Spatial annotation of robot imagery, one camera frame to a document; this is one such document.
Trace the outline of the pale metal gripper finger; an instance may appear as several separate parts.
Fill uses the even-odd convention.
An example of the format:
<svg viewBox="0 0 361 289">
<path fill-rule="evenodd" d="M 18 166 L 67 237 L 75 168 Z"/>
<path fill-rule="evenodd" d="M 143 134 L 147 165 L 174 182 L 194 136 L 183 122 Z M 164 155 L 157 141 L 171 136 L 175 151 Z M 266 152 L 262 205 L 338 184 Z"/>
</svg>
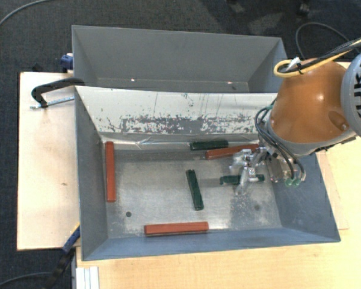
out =
<svg viewBox="0 0 361 289">
<path fill-rule="evenodd" d="M 242 149 L 234 153 L 232 157 L 232 164 L 229 166 L 230 173 L 241 173 L 242 169 L 251 167 L 253 165 L 254 153 L 251 149 Z"/>
<path fill-rule="evenodd" d="M 235 188 L 236 195 L 242 195 L 247 192 L 250 185 L 258 182 L 256 169 L 254 167 L 243 167 L 240 174 L 239 184 Z"/>
</svg>

